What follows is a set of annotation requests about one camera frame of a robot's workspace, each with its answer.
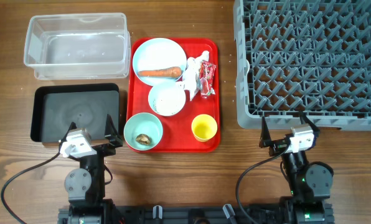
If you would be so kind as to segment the yellow plastic cup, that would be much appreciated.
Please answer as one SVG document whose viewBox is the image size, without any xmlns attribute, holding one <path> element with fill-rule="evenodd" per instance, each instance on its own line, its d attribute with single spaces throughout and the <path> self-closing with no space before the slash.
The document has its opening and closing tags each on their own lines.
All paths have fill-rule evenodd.
<svg viewBox="0 0 371 224">
<path fill-rule="evenodd" d="M 200 114 L 192 120 L 191 130 L 196 140 L 207 142 L 216 135 L 218 124 L 212 116 Z"/>
</svg>

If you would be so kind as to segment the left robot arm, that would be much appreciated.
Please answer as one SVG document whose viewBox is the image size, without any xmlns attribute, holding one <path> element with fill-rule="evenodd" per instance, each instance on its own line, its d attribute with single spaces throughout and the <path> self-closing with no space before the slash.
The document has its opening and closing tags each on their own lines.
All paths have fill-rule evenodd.
<svg viewBox="0 0 371 224">
<path fill-rule="evenodd" d="M 124 223 L 125 218 L 112 199 L 105 198 L 105 172 L 109 169 L 104 158 L 114 156 L 116 148 L 123 145 L 110 115 L 106 116 L 105 144 L 92 146 L 85 128 L 71 123 L 60 143 L 60 153 L 78 161 L 80 167 L 68 173 L 64 186 L 68 193 L 68 209 L 59 210 L 58 224 Z"/>
</svg>

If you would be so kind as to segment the light blue bowl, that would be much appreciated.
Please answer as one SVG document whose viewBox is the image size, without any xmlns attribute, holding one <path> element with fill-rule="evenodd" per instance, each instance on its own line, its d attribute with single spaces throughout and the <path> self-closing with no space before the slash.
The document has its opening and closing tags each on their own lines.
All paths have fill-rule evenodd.
<svg viewBox="0 0 371 224">
<path fill-rule="evenodd" d="M 150 108 L 161 116 L 174 116 L 186 103 L 185 91 L 175 82 L 155 85 L 148 94 Z"/>
</svg>

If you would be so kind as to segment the white napkin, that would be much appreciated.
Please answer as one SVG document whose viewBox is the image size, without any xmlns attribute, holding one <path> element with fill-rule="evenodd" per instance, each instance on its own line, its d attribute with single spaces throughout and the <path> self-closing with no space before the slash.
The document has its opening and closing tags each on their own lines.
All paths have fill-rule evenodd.
<svg viewBox="0 0 371 224">
<path fill-rule="evenodd" d="M 209 61 L 209 51 L 205 50 L 202 54 L 196 58 L 189 57 L 187 59 L 186 70 L 182 74 L 182 80 L 176 82 L 176 85 L 183 89 L 189 91 L 189 98 L 192 101 L 197 94 L 199 87 L 199 73 L 201 68 L 201 63 L 203 61 Z"/>
</svg>

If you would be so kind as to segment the red snack wrapper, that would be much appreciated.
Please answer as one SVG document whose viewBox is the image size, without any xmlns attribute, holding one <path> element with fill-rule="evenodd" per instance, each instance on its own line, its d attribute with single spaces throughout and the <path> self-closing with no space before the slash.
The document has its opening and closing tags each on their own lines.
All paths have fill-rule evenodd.
<svg viewBox="0 0 371 224">
<path fill-rule="evenodd" d="M 213 81 L 217 66 L 213 63 L 203 60 L 200 67 L 200 94 L 203 98 L 208 98 L 215 94 Z"/>
</svg>

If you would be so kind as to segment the brown food scrap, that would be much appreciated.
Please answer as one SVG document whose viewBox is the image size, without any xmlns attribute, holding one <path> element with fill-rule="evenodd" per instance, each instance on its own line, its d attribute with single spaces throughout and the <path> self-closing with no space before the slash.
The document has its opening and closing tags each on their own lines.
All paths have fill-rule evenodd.
<svg viewBox="0 0 371 224">
<path fill-rule="evenodd" d="M 149 146 L 151 144 L 151 138 L 146 134 L 139 134 L 136 136 L 135 141 L 145 146 Z"/>
</svg>

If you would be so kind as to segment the orange carrot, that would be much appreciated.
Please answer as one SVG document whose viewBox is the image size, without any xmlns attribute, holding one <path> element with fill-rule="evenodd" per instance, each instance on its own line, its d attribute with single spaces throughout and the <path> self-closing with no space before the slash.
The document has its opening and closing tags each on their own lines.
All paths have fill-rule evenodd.
<svg viewBox="0 0 371 224">
<path fill-rule="evenodd" d="M 140 77 L 164 77 L 164 78 L 178 78 L 182 75 L 180 67 L 169 67 L 159 70 L 143 70 L 139 71 Z"/>
</svg>

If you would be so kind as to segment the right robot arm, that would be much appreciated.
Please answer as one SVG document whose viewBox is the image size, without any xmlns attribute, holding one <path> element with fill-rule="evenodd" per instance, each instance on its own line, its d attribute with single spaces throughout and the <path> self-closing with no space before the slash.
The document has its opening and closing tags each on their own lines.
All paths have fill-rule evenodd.
<svg viewBox="0 0 371 224">
<path fill-rule="evenodd" d="M 334 223 L 331 196 L 334 171 L 323 162 L 309 162 L 306 151 L 316 145 L 319 128 L 300 112 L 301 124 L 291 133 L 272 140 L 263 118 L 260 147 L 267 147 L 269 155 L 281 157 L 281 172 L 288 182 L 290 197 L 281 197 L 277 204 L 256 207 L 261 223 Z"/>
</svg>

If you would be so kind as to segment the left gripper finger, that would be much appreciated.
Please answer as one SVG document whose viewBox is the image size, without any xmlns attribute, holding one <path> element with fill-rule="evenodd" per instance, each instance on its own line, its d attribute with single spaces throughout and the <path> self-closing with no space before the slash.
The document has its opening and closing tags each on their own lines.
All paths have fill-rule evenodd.
<svg viewBox="0 0 371 224">
<path fill-rule="evenodd" d="M 105 124 L 105 138 L 106 139 L 119 139 L 120 135 L 115 128 L 113 120 L 109 114 L 106 116 L 106 124 Z"/>
<path fill-rule="evenodd" d="M 70 126 L 69 126 L 69 128 L 68 128 L 68 131 L 66 132 L 66 136 L 68 135 L 68 133 L 70 132 L 70 131 L 72 131 L 72 130 L 74 130 L 74 129 L 77 129 L 77 125 L 74 123 L 74 122 L 71 122 L 70 123 Z"/>
</svg>

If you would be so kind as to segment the light blue plate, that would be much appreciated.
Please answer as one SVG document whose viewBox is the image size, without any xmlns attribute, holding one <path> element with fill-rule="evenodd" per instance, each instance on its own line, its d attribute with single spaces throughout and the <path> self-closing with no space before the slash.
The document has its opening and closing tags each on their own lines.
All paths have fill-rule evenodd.
<svg viewBox="0 0 371 224">
<path fill-rule="evenodd" d="M 187 57 L 183 48 L 171 39 L 155 38 L 142 43 L 133 54 L 133 71 L 136 76 L 149 86 L 164 82 L 176 82 L 178 78 L 140 77 L 139 71 L 159 70 L 169 67 L 180 67 L 182 74 L 186 69 Z"/>
</svg>

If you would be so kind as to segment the white rice pile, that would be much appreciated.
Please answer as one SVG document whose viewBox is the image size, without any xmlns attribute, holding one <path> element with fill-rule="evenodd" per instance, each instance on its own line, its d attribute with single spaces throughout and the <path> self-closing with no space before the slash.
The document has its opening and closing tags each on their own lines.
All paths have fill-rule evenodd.
<svg viewBox="0 0 371 224">
<path fill-rule="evenodd" d="M 182 109 L 182 99 L 181 91 L 175 88 L 159 90 L 153 101 L 153 107 L 160 115 L 172 116 Z"/>
</svg>

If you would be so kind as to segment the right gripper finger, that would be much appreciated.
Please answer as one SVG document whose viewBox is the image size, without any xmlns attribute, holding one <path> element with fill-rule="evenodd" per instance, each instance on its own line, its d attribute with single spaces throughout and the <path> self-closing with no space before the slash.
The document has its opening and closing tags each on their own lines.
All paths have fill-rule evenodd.
<svg viewBox="0 0 371 224">
<path fill-rule="evenodd" d="M 299 112 L 299 118 L 300 118 L 301 124 L 310 125 L 315 137 L 319 136 L 320 129 L 306 116 L 306 114 L 303 111 Z"/>
<path fill-rule="evenodd" d="M 267 127 L 265 117 L 261 118 L 261 135 L 260 135 L 260 143 L 271 143 L 271 136 L 269 129 Z"/>
</svg>

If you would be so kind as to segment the pale green bowl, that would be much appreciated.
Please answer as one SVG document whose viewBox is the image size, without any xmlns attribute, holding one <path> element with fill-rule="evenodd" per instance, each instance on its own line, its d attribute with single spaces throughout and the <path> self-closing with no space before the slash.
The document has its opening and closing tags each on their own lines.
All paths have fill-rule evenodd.
<svg viewBox="0 0 371 224">
<path fill-rule="evenodd" d="M 163 136 L 163 126 L 161 121 L 151 113 L 138 113 L 129 120 L 124 126 L 124 138 L 129 147 L 137 151 L 148 151 L 159 144 Z M 139 134 L 146 134 L 151 138 L 151 144 L 145 146 L 135 141 Z"/>
</svg>

